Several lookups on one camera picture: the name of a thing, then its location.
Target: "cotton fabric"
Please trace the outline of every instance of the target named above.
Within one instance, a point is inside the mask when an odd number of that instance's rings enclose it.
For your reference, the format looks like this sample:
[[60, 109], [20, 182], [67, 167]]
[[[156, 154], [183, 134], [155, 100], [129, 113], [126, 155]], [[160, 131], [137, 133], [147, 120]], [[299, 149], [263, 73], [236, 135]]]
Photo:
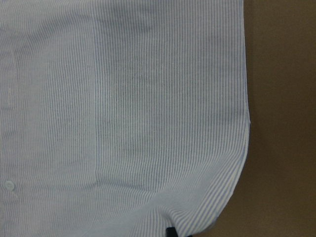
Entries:
[[248, 148], [242, 0], [1, 0], [0, 236], [211, 228]]

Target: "brown cardboard surface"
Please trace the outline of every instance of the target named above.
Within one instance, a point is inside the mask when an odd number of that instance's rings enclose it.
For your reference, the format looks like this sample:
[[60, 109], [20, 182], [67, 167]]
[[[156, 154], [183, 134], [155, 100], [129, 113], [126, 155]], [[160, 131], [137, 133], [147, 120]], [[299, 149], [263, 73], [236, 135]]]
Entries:
[[316, 0], [245, 0], [247, 161], [194, 237], [316, 237]]

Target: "black object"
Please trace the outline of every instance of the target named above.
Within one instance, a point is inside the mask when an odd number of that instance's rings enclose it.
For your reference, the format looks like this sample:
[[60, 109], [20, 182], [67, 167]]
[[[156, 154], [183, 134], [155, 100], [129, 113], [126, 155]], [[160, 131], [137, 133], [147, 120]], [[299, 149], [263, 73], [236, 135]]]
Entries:
[[174, 227], [168, 227], [166, 229], [166, 237], [178, 237], [176, 228]]

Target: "striped shirt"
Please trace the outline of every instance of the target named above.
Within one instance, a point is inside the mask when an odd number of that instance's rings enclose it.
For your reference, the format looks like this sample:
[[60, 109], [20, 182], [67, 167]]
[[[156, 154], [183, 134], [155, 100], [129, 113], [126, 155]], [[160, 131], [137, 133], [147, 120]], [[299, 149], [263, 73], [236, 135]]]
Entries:
[[210, 229], [248, 149], [243, 0], [0, 0], [0, 236]]

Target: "shirt button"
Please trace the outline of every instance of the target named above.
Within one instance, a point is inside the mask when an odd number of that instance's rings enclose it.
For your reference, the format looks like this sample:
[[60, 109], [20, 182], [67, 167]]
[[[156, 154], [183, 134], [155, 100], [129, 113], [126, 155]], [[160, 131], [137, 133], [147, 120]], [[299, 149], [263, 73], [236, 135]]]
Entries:
[[6, 181], [4, 183], [4, 186], [6, 189], [8, 189], [9, 191], [13, 191], [14, 190], [14, 183], [12, 181]]

